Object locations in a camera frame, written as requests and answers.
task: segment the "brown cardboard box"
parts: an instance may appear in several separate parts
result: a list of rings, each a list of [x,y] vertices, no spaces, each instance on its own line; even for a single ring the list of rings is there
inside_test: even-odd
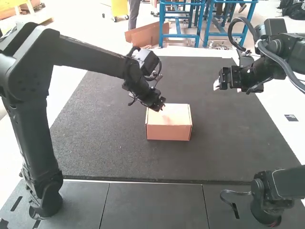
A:
[[[192,117],[189,104],[165,104],[163,111],[146,110],[146,136],[148,140],[189,141]]]
[[[132,43],[133,46],[144,47],[146,45],[156,45],[159,43],[159,28],[160,23],[155,22],[133,30],[125,32],[125,39]],[[163,33],[167,34],[170,30],[170,23],[166,22],[163,25]]]

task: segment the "black bag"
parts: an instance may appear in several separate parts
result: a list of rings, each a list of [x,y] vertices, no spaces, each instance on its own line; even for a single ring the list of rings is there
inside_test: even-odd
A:
[[[281,0],[280,6],[277,7],[278,9],[286,9],[288,7],[291,7],[294,3],[294,0]]]
[[[302,8],[297,9],[293,11],[289,17],[294,20],[305,20],[305,10]]]
[[[302,9],[302,4],[301,2],[295,3],[291,7],[283,9],[282,15],[294,20],[305,20],[305,10]]]
[[[282,10],[282,15],[283,16],[290,16],[295,10],[300,9],[302,6],[302,3],[295,3],[293,5],[291,5],[290,7],[286,7]]]

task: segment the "blue metal frame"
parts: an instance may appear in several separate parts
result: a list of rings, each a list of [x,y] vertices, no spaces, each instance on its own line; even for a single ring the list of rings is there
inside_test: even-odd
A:
[[[166,6],[173,6],[175,11],[166,11]],[[178,5],[183,6],[183,10],[178,9]],[[190,11],[185,11],[185,6],[190,5]],[[203,10],[204,10],[205,0],[191,0],[191,2],[186,2],[186,0],[183,0],[183,2],[170,2],[165,0],[160,0],[160,31],[159,31],[159,46],[163,47],[163,40],[166,37],[179,37],[179,38],[192,38],[195,39],[195,48],[198,48],[199,46],[199,40],[200,40],[200,32],[201,32],[201,26],[202,26],[202,19],[203,19]],[[197,27],[197,33],[196,34],[181,34],[181,28],[180,28],[180,19],[188,19],[189,24],[188,28],[192,26],[193,21],[193,10],[194,7],[200,7],[200,15],[199,15],[199,21],[198,21],[198,27]],[[166,14],[179,14],[179,16],[167,16]],[[175,19],[177,33],[176,34],[163,34],[163,24],[165,22],[165,19]]]
[[[229,9],[230,9],[230,4],[233,3],[234,8],[236,6],[237,3],[251,3],[250,9],[249,9],[249,13],[247,16],[248,20],[251,20],[253,13],[254,13],[254,9],[255,9],[255,5],[258,2],[258,0],[246,0],[246,1],[238,1],[238,0],[209,0],[209,3],[207,3],[206,9],[205,9],[205,14],[207,14],[207,25],[205,28],[205,32],[204,32],[204,40],[203,40],[203,47],[207,47],[208,41],[209,41],[209,36],[219,36],[219,37],[226,37],[228,36],[228,33],[224,30],[224,25],[227,19],[227,16],[230,15],[230,19],[229,22],[231,22],[232,17],[233,17],[233,13],[234,10],[229,14]],[[216,3],[228,3],[226,9],[225,9],[225,13],[222,16],[217,16],[217,18],[223,18],[222,23],[218,23],[218,21],[215,19],[215,15],[213,15],[213,6]],[[216,28],[219,30],[219,32],[210,32],[210,26],[211,23],[213,23]],[[239,44],[242,46],[244,44],[244,40],[246,38],[246,34],[248,32],[248,27],[245,25],[243,32],[242,33],[233,33],[232,36],[234,37],[240,37],[241,41],[239,42]]]

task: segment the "black mat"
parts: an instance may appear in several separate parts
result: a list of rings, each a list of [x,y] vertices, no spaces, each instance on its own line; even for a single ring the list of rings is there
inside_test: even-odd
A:
[[[168,103],[189,103],[191,141],[147,141],[145,107],[122,80],[87,73],[51,127],[54,151],[68,177],[123,180],[250,181],[265,169],[299,165],[252,95],[213,91],[231,59],[163,57],[158,88]]]
[[[9,222],[8,229],[98,229],[108,188],[108,183],[65,181],[60,189],[62,208],[40,221],[29,216],[29,194],[22,180],[0,210],[0,218]]]
[[[250,190],[248,186],[228,186],[228,185],[203,185],[204,199],[210,229],[266,229],[252,215],[250,203],[252,196],[236,196],[225,194],[225,198],[236,204],[239,219],[236,218],[232,208],[222,202],[219,194],[224,189],[230,189],[239,192]],[[277,229],[300,229],[305,225],[305,208],[300,200],[295,202],[292,209],[287,209],[282,215],[282,223]]]
[[[101,229],[209,229],[202,185],[111,183]]]

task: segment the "robotic arm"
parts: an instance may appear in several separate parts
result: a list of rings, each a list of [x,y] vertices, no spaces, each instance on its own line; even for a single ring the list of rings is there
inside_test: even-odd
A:
[[[133,51],[139,52],[133,58]],[[10,116],[23,158],[22,176],[30,194],[30,216],[44,219],[62,205],[62,173],[52,148],[46,98],[54,65],[65,65],[123,79],[122,88],[155,111],[165,98],[155,88],[161,61],[150,50],[133,47],[126,55],[60,35],[35,23],[17,25],[0,41],[0,96]]]
[[[232,39],[232,28],[239,21],[248,26],[254,37],[255,52],[261,55],[256,61],[250,51]],[[228,36],[237,48],[240,63],[239,66],[222,68],[214,83],[215,90],[226,90],[229,85],[246,94],[261,93],[265,82],[283,80],[288,76],[305,93],[305,85],[293,73],[305,74],[305,34],[287,33],[284,19],[267,19],[264,25],[253,28],[246,18],[236,18],[229,26]],[[253,196],[250,206],[253,216],[268,227],[278,226],[283,211],[292,208],[295,199],[305,198],[304,177],[305,166],[255,174],[250,192]]]

